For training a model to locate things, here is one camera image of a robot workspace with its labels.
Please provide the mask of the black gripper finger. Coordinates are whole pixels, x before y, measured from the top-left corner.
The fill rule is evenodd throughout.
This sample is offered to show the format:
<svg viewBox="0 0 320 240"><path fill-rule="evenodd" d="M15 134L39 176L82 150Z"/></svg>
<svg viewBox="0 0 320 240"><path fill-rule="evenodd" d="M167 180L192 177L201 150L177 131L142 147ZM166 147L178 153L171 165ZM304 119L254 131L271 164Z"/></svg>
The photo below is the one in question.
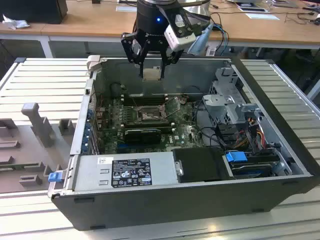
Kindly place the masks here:
<svg viewBox="0 0 320 240"><path fill-rule="evenodd" d="M140 46L139 53L135 53L133 50L134 41ZM121 44L128 61L139 65L139 76L143 78L144 61L148 53L148 37L146 33L144 31L136 31L133 33L124 32L121 35Z"/></svg>
<svg viewBox="0 0 320 240"><path fill-rule="evenodd" d="M166 66L169 66L171 64L176 64L180 57L182 56L182 54L184 53L184 50L180 50L178 52L172 52L170 54L170 56L167 56L167 52L165 50L161 50L160 51L160 55L161 55L161 65L160 65L160 77L164 78L165 77L165 68Z"/></svg>

